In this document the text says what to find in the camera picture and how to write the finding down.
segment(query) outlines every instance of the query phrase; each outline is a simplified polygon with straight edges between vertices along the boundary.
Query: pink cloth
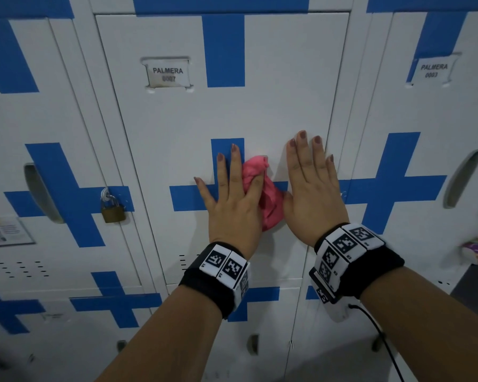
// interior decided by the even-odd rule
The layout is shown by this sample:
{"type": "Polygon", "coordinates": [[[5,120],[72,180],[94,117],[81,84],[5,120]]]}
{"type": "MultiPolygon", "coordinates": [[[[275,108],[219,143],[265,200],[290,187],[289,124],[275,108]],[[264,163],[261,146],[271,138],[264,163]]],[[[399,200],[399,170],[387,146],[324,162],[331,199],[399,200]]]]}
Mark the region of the pink cloth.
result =
{"type": "Polygon", "coordinates": [[[242,185],[245,193],[248,192],[251,181],[262,172],[264,173],[264,187],[262,187],[261,200],[258,203],[262,210],[262,231],[271,229],[283,220],[283,193],[267,176],[268,167],[268,159],[261,155],[247,160],[242,165],[242,185]]]}

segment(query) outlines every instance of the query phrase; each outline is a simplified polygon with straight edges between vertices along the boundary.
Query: locker label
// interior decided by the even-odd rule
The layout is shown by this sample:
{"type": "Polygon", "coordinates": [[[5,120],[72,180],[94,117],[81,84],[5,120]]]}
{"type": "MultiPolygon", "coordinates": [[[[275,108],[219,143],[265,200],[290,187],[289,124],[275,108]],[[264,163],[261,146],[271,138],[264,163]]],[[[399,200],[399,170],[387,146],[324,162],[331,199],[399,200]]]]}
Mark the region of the locker label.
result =
{"type": "Polygon", "coordinates": [[[455,54],[446,57],[419,59],[411,83],[435,83],[443,85],[451,82],[450,75],[458,57],[459,55],[455,54]]]}
{"type": "Polygon", "coordinates": [[[147,68],[148,90],[157,88],[190,88],[190,60],[186,58],[143,58],[142,64],[147,68]]]}

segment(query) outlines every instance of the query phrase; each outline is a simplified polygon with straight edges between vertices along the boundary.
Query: recessed handle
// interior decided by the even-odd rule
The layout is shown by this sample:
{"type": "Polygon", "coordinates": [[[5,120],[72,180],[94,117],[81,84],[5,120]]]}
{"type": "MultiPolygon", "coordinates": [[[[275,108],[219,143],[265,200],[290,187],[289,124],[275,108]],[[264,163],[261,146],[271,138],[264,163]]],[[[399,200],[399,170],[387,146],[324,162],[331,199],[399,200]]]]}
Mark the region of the recessed handle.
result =
{"type": "Polygon", "coordinates": [[[258,334],[251,334],[246,342],[246,348],[250,355],[258,355],[258,334]]]}
{"type": "Polygon", "coordinates": [[[453,174],[445,192],[443,206],[445,209],[453,209],[457,206],[460,196],[464,192],[472,174],[478,166],[478,150],[470,153],[460,164],[459,168],[453,174]]]}
{"type": "Polygon", "coordinates": [[[51,198],[43,179],[39,175],[36,166],[33,163],[26,163],[23,171],[25,173],[26,185],[33,200],[43,211],[43,213],[54,223],[64,224],[65,221],[58,212],[55,202],[51,198]]]}

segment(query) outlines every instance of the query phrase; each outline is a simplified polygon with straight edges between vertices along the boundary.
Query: padlock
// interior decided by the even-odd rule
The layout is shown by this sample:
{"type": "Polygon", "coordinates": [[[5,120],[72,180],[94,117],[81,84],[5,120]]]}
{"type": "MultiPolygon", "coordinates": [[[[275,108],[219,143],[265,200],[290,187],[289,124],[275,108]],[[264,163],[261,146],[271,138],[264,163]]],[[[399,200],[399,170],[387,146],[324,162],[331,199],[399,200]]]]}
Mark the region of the padlock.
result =
{"type": "Polygon", "coordinates": [[[115,196],[108,194],[108,198],[110,198],[112,202],[112,205],[109,207],[106,207],[104,201],[101,199],[101,214],[103,215],[104,222],[110,224],[124,221],[126,219],[124,206],[119,204],[115,196]]]}

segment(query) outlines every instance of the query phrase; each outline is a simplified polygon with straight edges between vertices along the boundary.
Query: right hand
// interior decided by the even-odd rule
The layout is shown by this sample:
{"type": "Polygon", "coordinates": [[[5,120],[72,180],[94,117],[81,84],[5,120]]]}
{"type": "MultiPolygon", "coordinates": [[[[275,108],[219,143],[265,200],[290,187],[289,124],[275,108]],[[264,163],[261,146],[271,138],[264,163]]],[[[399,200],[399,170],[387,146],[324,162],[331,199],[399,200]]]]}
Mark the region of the right hand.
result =
{"type": "Polygon", "coordinates": [[[312,139],[312,150],[313,158],[306,131],[300,131],[287,143],[293,194],[284,193],[283,213],[294,235],[314,247],[325,232],[348,223],[349,216],[340,195],[333,156],[325,157],[321,137],[312,139]]]}

